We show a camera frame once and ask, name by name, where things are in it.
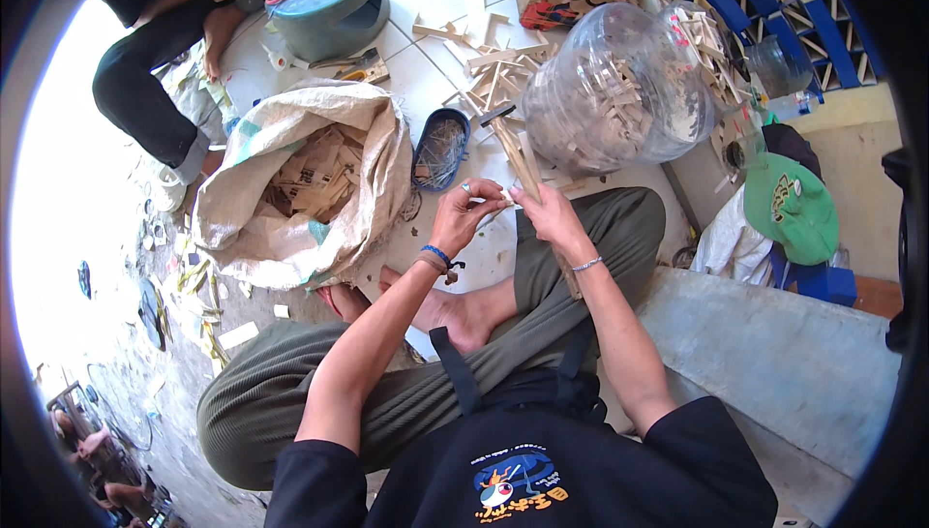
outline tile floor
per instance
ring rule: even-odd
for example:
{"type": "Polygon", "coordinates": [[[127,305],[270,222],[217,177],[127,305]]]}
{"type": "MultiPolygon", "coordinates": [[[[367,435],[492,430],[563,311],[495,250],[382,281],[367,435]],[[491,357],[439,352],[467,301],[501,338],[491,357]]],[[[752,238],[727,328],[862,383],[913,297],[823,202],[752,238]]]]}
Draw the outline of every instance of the tile floor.
{"type": "MultiPolygon", "coordinates": [[[[540,43],[538,35],[522,28],[518,23],[516,0],[485,0],[489,11],[510,18],[508,24],[493,22],[491,36],[500,45],[507,40],[511,46],[529,46],[540,43]]],[[[390,18],[384,29],[372,43],[377,46],[387,63],[390,79],[380,85],[397,96],[403,114],[409,119],[412,142],[415,145],[423,130],[427,116],[439,108],[439,103],[463,87],[470,80],[465,77],[461,65],[442,44],[443,39],[431,35],[412,34],[412,23],[417,14],[420,23],[436,28],[448,21],[463,29],[466,24],[464,0],[390,0],[390,18]]],[[[305,71],[296,67],[276,72],[271,66],[262,44],[274,52],[284,52],[285,43],[281,35],[268,28],[264,12],[256,13],[234,34],[221,59],[226,90],[236,108],[244,115],[256,100],[280,93],[307,76],[331,77],[336,67],[305,71]]],[[[562,43],[566,30],[553,30],[545,34],[551,42],[562,43]]],[[[516,180],[513,170],[506,162],[503,150],[494,139],[479,142],[487,132],[473,122],[472,139],[467,147],[468,161],[463,162],[458,179],[487,177],[504,186],[516,180]]],[[[665,239],[659,257],[670,260],[687,240],[688,224],[680,204],[674,196],[667,177],[659,166],[635,166],[607,176],[605,183],[598,179],[588,180],[587,186],[570,193],[579,197],[612,187],[644,185],[659,193],[664,201],[667,215],[665,239]]],[[[369,256],[356,274],[356,284],[372,300],[380,293],[377,276],[382,264],[403,270],[412,263],[420,247],[426,244],[429,229],[435,214],[438,194],[423,194],[423,206],[418,216],[393,229],[389,238],[378,252],[369,256]]],[[[453,292],[464,292],[489,286],[509,276],[516,259],[516,218],[513,211],[506,211],[484,230],[462,252],[459,258],[468,263],[466,272],[461,272],[459,282],[451,287],[438,287],[453,292]]],[[[421,344],[427,338],[411,332],[411,342],[425,357],[434,354],[431,347],[421,344]]]]}

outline apron strap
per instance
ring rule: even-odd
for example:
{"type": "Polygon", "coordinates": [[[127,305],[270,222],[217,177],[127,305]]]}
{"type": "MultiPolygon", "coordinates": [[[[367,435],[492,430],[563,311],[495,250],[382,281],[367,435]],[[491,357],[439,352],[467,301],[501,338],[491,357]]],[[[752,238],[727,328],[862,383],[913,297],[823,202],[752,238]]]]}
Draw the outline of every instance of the apron strap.
{"type": "Polygon", "coordinates": [[[584,421],[602,423],[607,417],[606,404],[599,396],[595,400],[587,397],[590,393],[585,383],[576,380],[587,355],[587,348],[590,348],[594,336],[597,336],[594,319],[588,316],[569,336],[565,354],[558,365],[558,389],[554,405],[584,421]]]}
{"type": "Polygon", "coordinates": [[[432,341],[435,352],[438,353],[438,359],[442,361],[442,368],[451,379],[462,415],[469,416],[480,411],[478,382],[474,379],[471,368],[458,352],[458,348],[452,346],[449,340],[449,330],[445,326],[433,328],[429,331],[429,339],[432,341]]]}

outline clear plastic jug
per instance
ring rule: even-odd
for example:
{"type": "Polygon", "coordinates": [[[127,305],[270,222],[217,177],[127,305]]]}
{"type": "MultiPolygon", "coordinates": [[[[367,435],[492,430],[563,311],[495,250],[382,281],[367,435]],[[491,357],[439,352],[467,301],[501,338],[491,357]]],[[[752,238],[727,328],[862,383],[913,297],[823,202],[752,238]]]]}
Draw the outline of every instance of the clear plastic jug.
{"type": "Polygon", "coordinates": [[[522,110],[532,146],[580,178],[670,161],[708,139],[713,93],[685,46],[670,22],[632,4],[589,12],[528,82],[522,110]],[[633,126],[604,110],[604,91],[621,86],[623,71],[633,74],[646,113],[633,126]]]}

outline blue wristband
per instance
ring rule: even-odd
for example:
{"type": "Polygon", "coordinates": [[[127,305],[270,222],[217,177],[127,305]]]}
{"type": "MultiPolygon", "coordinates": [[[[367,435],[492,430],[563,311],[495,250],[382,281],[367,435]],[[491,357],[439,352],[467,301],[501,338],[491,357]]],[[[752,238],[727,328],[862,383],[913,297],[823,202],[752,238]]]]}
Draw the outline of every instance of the blue wristband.
{"type": "Polygon", "coordinates": [[[445,262],[445,266],[448,268],[451,268],[451,260],[449,259],[449,257],[445,255],[445,252],[435,247],[435,245],[428,245],[428,244],[424,245],[419,251],[422,252],[423,250],[429,250],[430,252],[435,252],[435,254],[438,254],[438,256],[442,258],[442,261],[445,262]]]}

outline printed graphic on shirt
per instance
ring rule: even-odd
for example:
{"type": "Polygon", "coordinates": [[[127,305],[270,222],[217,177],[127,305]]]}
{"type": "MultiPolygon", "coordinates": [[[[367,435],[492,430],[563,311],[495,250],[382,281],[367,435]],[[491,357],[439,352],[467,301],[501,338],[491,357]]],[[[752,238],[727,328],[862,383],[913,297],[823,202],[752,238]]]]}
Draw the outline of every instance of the printed graphic on shirt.
{"type": "Polygon", "coordinates": [[[541,445],[522,443],[471,462],[472,466],[480,466],[474,475],[474,489],[483,509],[474,515],[480,523],[497,522],[528,510],[545,510],[552,501],[568,499],[568,492],[558,485],[561,476],[545,451],[541,445]]]}

